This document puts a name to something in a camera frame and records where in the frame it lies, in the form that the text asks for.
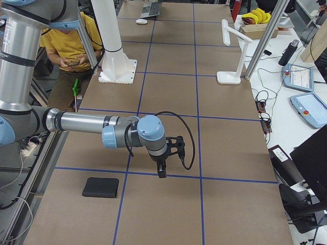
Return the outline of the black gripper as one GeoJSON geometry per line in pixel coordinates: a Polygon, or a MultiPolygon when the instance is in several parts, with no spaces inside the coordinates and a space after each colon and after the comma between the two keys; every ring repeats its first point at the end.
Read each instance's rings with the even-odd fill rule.
{"type": "Polygon", "coordinates": [[[157,163],[157,173],[159,178],[166,178],[166,160],[170,156],[170,149],[165,151],[151,153],[150,157],[157,163]]]}

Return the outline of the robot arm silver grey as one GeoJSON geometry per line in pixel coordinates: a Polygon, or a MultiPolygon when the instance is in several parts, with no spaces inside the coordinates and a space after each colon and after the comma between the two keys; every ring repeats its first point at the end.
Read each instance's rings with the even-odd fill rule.
{"type": "Polygon", "coordinates": [[[78,114],[28,103],[41,32],[77,29],[78,2],[3,1],[1,9],[7,17],[1,48],[1,144],[45,131],[99,133],[107,148],[145,147],[164,178],[171,145],[157,116],[78,114]]]}

